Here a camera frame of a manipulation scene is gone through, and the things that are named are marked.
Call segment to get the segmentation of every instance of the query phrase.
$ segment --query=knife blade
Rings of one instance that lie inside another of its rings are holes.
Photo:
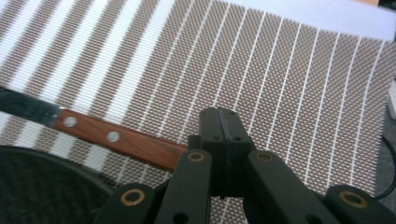
[[[0,111],[173,171],[186,146],[0,87]]]

